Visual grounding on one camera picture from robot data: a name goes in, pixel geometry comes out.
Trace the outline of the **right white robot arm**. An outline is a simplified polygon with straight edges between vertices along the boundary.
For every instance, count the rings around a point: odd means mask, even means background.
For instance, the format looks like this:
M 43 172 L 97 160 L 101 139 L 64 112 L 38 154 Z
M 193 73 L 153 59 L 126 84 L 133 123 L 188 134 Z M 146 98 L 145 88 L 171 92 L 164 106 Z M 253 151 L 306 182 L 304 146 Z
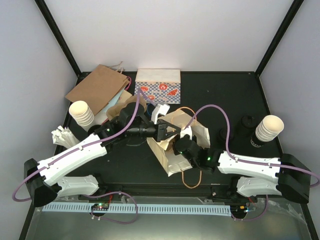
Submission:
M 259 158 L 203 148 L 188 135 L 173 144 L 175 155 L 182 155 L 193 168 L 214 173 L 239 175 L 228 187 L 228 198 L 234 202 L 243 197 L 277 195 L 298 204 L 309 203 L 311 176 L 309 169 L 291 154 Z

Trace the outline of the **cream paper bag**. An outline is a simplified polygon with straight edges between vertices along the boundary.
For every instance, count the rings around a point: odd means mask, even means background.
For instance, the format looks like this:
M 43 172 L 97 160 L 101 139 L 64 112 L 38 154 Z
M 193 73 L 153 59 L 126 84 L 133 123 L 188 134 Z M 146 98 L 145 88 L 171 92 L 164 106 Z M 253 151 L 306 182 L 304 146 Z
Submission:
M 191 111 L 193 114 L 195 113 L 191 108 L 183 106 L 160 119 L 179 126 L 181 130 L 191 126 L 192 140 L 187 136 L 180 138 L 179 134 L 160 142 L 156 142 L 153 138 L 148 138 L 146 141 L 169 177 L 173 174 L 181 173 L 181 180 L 184 186 L 188 189 L 195 189 L 202 181 L 203 171 L 200 170 L 198 183 L 194 186 L 190 186 L 185 182 L 185 171 L 200 166 L 200 163 L 195 162 L 195 160 L 200 150 L 210 148 L 210 134 L 207 127 L 184 112 L 184 109 Z

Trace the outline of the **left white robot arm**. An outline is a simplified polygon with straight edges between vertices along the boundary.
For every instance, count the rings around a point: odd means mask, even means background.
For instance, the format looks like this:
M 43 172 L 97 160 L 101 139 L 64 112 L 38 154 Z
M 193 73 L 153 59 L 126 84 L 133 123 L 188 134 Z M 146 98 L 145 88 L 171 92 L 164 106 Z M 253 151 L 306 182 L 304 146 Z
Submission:
M 88 137 L 75 146 L 41 161 L 33 158 L 27 160 L 24 163 L 24 177 L 32 204 L 43 207 L 58 197 L 72 195 L 92 195 L 97 200 L 103 199 L 108 188 L 94 175 L 67 175 L 128 143 L 137 144 L 147 138 L 161 142 L 180 134 L 180 127 L 158 118 L 159 114 L 166 114 L 168 105 L 159 104 L 154 111 L 152 120 L 148 120 L 141 104 L 129 103 L 112 120 L 91 127 Z

